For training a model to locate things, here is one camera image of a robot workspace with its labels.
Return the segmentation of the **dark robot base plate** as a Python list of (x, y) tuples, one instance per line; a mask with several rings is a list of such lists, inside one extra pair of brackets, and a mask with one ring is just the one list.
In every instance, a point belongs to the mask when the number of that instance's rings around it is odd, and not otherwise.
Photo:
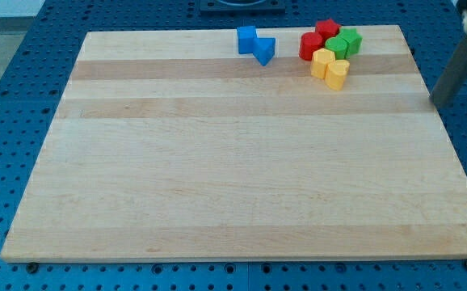
[(201, 14), (218, 13), (284, 13), (284, 0), (199, 0)]

